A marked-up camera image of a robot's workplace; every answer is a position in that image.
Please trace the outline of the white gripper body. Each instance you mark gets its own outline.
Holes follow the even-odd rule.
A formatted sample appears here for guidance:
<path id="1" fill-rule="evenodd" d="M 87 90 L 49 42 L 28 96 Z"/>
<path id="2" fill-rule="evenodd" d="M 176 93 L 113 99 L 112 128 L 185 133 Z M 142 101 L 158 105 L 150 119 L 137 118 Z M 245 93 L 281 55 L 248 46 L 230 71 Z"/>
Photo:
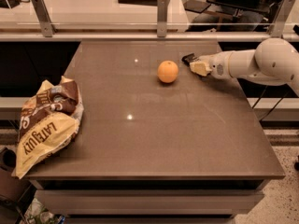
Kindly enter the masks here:
<path id="1" fill-rule="evenodd" d="M 229 58 L 232 55 L 231 51 L 224 51 L 213 55 L 207 56 L 207 62 L 212 69 L 210 75 L 216 79 L 229 79 L 231 78 L 229 72 Z"/>

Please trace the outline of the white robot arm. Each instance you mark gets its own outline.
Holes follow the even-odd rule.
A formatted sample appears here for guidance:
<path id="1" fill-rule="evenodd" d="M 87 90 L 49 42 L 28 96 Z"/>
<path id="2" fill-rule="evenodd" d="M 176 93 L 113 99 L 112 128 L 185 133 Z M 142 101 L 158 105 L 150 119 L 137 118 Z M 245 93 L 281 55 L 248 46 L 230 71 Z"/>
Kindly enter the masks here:
<path id="1" fill-rule="evenodd" d="M 288 41 L 268 38 L 256 49 L 222 51 L 195 57 L 192 72 L 216 79 L 243 78 L 270 86 L 287 84 L 299 95 L 299 52 Z"/>

